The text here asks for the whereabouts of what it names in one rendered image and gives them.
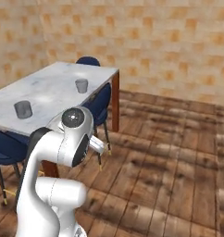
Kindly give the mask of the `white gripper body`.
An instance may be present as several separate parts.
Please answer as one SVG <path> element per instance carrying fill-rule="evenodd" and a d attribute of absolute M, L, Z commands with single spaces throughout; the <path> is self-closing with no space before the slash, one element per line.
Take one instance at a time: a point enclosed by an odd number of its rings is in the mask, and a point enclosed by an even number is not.
<path fill-rule="evenodd" d="M 89 142 L 90 147 L 98 154 L 103 154 L 105 150 L 105 144 L 95 136 L 92 136 Z"/>

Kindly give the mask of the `grey glass of water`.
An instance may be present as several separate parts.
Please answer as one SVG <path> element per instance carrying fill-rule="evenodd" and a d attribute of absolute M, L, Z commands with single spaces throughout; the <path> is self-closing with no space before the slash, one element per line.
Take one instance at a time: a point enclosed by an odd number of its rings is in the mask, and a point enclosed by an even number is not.
<path fill-rule="evenodd" d="M 19 119 L 27 119 L 32 116 L 31 103 L 27 100 L 17 102 L 14 108 Z"/>
<path fill-rule="evenodd" d="M 77 79 L 75 81 L 77 90 L 80 94 L 85 94 L 88 89 L 88 81 L 86 79 Z"/>

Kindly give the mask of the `navy blue chair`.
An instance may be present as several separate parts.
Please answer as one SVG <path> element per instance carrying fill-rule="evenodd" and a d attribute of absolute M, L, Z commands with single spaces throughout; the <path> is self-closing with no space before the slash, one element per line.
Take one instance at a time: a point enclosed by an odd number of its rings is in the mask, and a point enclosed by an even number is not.
<path fill-rule="evenodd" d="M 19 179 L 20 172 L 18 163 L 24 164 L 28 144 L 29 138 L 25 135 L 17 134 L 13 131 L 0 131 L 0 186 L 5 205 L 7 205 L 7 189 L 4 185 L 1 166 L 12 166 Z"/>
<path fill-rule="evenodd" d="M 90 66 L 100 66 L 100 62 L 93 56 L 82 56 L 77 61 L 77 64 L 90 65 Z"/>
<path fill-rule="evenodd" d="M 97 127 L 104 125 L 108 152 L 111 152 L 111 146 L 106 126 L 107 108 L 111 98 L 111 86 L 108 82 L 93 98 L 83 104 L 93 114 L 93 131 L 98 136 Z"/>

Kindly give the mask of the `marble top wooden table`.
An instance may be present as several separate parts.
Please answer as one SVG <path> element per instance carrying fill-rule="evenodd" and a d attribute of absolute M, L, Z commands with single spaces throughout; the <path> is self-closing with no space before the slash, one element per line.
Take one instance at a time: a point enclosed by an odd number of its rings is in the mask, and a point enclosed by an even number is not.
<path fill-rule="evenodd" d="M 80 94 L 75 81 L 86 79 Z M 63 110 L 83 104 L 107 82 L 112 83 L 112 130 L 119 130 L 119 70 L 57 61 L 0 89 L 0 130 L 30 135 Z M 33 115 L 18 119 L 14 104 L 31 102 Z"/>

